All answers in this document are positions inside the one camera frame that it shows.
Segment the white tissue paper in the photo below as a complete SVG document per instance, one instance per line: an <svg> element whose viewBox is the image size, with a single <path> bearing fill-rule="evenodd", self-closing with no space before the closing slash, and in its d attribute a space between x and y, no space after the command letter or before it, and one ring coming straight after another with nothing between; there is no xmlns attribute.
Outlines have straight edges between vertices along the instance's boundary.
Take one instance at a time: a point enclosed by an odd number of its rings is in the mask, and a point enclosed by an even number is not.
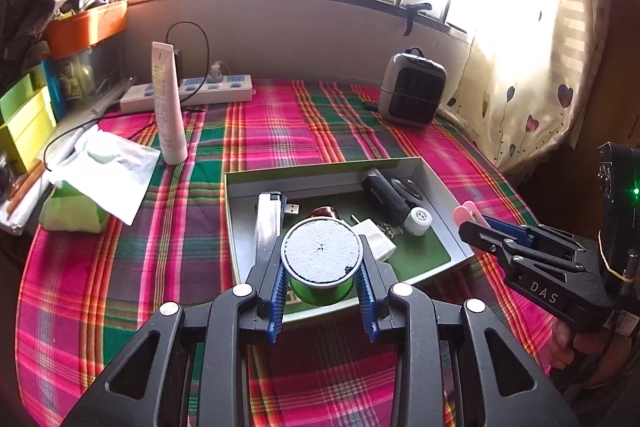
<svg viewBox="0 0 640 427"><path fill-rule="evenodd" d="M67 182L108 213L132 224L160 151L100 131L98 126L88 129L75 149L50 173L51 183Z"/></svg>

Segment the white wall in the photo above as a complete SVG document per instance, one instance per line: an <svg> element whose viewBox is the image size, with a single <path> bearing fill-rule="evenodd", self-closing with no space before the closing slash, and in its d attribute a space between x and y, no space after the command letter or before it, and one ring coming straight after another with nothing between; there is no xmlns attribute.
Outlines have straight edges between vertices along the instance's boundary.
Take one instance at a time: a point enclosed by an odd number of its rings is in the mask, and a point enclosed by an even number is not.
<svg viewBox="0 0 640 427"><path fill-rule="evenodd" d="M452 96L469 45L422 24L403 37L406 20L377 10L328 0L151 0L129 6L125 62L139 82L150 78L151 42L191 19L206 30L210 62L255 78L348 81L379 85L395 53L419 46L442 64ZM202 77L205 46L197 28L180 25L171 42L183 50L184 73Z"/></svg>

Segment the small white bottle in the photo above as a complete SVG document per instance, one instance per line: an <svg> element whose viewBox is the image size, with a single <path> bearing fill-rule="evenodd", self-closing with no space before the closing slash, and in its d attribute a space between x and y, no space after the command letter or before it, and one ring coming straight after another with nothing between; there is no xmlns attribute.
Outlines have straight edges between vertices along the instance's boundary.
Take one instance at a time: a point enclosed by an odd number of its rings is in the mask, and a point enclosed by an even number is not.
<svg viewBox="0 0 640 427"><path fill-rule="evenodd" d="M174 47L170 44L152 43L151 77L154 83L160 150L165 162L177 165L187 159L187 140L180 110Z"/></svg>

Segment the curtain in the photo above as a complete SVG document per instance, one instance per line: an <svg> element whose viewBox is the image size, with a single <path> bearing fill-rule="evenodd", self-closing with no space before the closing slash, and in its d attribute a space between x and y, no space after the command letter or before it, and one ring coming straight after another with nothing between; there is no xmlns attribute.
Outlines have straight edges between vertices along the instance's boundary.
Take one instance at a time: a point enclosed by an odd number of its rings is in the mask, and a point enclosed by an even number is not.
<svg viewBox="0 0 640 427"><path fill-rule="evenodd" d="M518 184L577 142L609 0L477 0L468 62L440 112Z"/></svg>

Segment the orange storage box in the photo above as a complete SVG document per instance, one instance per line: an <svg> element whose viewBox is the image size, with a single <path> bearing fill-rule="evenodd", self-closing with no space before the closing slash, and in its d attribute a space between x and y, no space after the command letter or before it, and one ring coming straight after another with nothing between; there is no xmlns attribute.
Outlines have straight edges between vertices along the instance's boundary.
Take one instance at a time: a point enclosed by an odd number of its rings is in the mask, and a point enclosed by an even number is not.
<svg viewBox="0 0 640 427"><path fill-rule="evenodd" d="M73 55L122 32L127 27L127 1L96 6L72 17L51 22L44 39L54 59Z"/></svg>

